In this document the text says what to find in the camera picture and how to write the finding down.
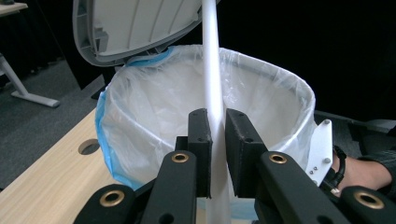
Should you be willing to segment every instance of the trash can lid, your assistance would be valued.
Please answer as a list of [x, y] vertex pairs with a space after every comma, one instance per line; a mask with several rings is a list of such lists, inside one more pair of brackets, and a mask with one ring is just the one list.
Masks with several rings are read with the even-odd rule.
[[75, 42], [96, 66], [160, 53], [202, 21], [201, 5], [201, 0], [75, 0]]

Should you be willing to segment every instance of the table hole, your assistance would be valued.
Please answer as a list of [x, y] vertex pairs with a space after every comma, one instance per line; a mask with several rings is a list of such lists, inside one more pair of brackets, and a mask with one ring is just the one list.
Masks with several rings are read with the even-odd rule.
[[89, 139], [78, 147], [78, 153], [81, 155], [90, 155], [100, 147], [97, 139]]

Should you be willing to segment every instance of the wooden table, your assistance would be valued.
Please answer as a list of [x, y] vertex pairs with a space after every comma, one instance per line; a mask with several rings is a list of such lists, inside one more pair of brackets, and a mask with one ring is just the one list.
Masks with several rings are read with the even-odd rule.
[[13, 5], [0, 5], [0, 15], [6, 16], [9, 14], [13, 14], [19, 12], [19, 10], [27, 8], [27, 5], [24, 3], [14, 3]]
[[[90, 155], [80, 154], [97, 142], [94, 113], [0, 192], [0, 223], [73, 223], [97, 190], [119, 184], [107, 170], [100, 148]], [[199, 208], [197, 223], [205, 223], [205, 211]]]

